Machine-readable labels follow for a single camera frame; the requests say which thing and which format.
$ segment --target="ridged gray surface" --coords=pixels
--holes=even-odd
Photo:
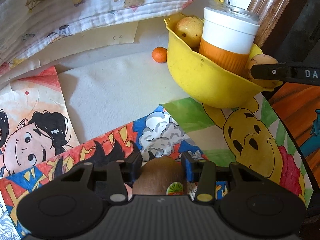
[[[110,208],[92,231],[72,240],[253,240],[227,227],[213,208],[188,196],[135,196],[125,206]],[[281,240],[298,240],[297,236]],[[39,240],[26,236],[25,240]]]

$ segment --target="cartoon ear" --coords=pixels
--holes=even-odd
[[[28,119],[23,119],[23,120],[19,123],[19,125],[18,125],[18,127],[17,127],[17,130],[21,129],[22,127],[26,126],[27,124],[28,124]]]
[[[224,116],[222,110],[220,108],[207,106],[205,104],[202,104],[202,106],[207,116],[210,117],[210,119],[215,123],[215,125],[223,129],[223,126],[226,122],[226,117]]]
[[[259,104],[255,98],[251,98],[247,102],[245,102],[243,105],[239,106],[239,108],[248,109],[251,112],[255,113],[259,110]]]

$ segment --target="yellow cartoon bear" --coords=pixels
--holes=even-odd
[[[253,98],[226,119],[223,111],[203,105],[211,120],[221,129],[236,161],[304,199],[304,179],[293,156],[278,146],[265,124],[253,113],[259,105]]]

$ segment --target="small orange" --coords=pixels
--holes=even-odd
[[[165,63],[167,62],[167,49],[163,47],[157,47],[152,51],[152,58],[155,62]]]

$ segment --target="plastic bowl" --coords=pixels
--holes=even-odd
[[[169,30],[168,68],[175,82],[186,93],[212,107],[235,108],[266,90],[193,51],[173,32],[177,22],[183,17],[184,14],[177,13],[165,18],[164,22]],[[262,51],[254,44],[249,60],[258,54],[262,54]]]

